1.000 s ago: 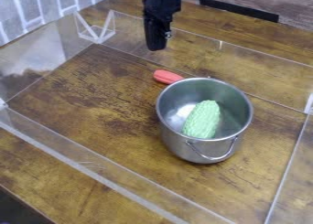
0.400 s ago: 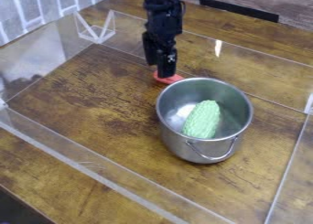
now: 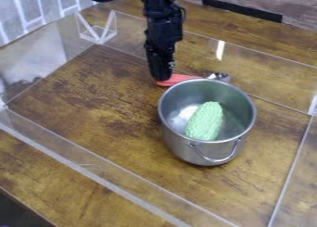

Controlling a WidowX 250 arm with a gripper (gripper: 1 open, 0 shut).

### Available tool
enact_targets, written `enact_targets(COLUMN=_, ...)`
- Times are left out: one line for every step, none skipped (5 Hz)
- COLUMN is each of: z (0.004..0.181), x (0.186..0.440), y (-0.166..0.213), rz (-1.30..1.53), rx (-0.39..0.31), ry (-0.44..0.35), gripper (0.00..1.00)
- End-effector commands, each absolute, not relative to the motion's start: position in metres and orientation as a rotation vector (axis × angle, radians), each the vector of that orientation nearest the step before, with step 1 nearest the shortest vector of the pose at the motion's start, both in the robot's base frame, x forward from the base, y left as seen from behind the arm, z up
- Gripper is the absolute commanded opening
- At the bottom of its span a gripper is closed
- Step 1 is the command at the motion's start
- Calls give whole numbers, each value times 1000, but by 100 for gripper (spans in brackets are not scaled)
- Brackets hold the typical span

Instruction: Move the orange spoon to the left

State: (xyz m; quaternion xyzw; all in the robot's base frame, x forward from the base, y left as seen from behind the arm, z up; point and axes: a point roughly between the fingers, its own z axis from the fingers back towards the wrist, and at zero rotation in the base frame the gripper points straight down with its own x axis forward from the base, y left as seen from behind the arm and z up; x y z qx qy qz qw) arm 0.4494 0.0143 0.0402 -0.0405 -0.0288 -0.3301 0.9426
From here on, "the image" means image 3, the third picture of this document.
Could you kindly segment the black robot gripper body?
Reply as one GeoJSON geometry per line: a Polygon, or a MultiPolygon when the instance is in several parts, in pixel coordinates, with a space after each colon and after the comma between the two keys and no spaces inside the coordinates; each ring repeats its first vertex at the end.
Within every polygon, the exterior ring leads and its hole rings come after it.
{"type": "Polygon", "coordinates": [[[175,0],[142,0],[142,2],[147,20],[146,54],[167,57],[174,53],[175,43],[183,37],[183,9],[175,0]]]}

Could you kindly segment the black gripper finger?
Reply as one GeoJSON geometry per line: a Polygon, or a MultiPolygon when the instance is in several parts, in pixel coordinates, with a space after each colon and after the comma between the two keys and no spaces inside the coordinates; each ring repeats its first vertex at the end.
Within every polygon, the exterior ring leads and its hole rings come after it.
{"type": "Polygon", "coordinates": [[[172,76],[175,66],[174,56],[154,49],[146,50],[150,74],[156,82],[166,81],[172,76]]]}

